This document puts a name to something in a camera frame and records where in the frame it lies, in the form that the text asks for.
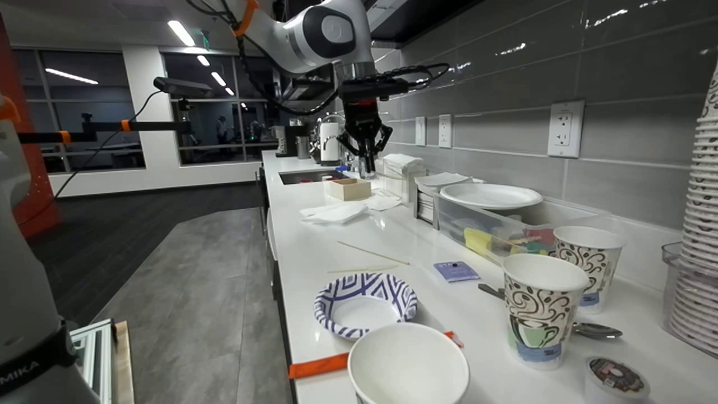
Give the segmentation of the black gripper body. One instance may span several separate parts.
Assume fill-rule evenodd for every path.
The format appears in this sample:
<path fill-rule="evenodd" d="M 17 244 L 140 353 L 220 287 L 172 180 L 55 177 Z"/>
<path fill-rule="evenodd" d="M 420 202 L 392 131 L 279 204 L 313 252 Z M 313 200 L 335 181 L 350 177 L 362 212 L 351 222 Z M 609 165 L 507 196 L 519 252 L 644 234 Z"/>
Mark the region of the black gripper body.
<path fill-rule="evenodd" d="M 389 129 L 381 124 L 376 112 L 376 102 L 387 99 L 387 90 L 379 79 L 346 81 L 339 86 L 339 96 L 346 112 L 340 134 L 350 134 L 360 154 L 370 154 L 379 141 L 387 144 Z"/>

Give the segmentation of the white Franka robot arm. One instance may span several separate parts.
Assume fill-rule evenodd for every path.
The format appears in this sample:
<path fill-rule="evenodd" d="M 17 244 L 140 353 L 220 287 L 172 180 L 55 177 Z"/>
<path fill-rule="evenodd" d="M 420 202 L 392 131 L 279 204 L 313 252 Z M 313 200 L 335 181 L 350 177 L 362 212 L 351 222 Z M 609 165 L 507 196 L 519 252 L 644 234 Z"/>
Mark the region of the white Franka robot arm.
<path fill-rule="evenodd" d="M 376 154 L 389 139 L 379 104 L 408 90 L 408 84 L 375 70 L 370 25 L 360 0 L 321 0 L 279 23 L 243 0 L 241 15 L 228 15 L 238 41 L 248 41 L 287 74 L 331 65 L 331 96 L 340 102 L 343 133 L 335 141 L 359 160 L 359 175 L 371 177 Z"/>

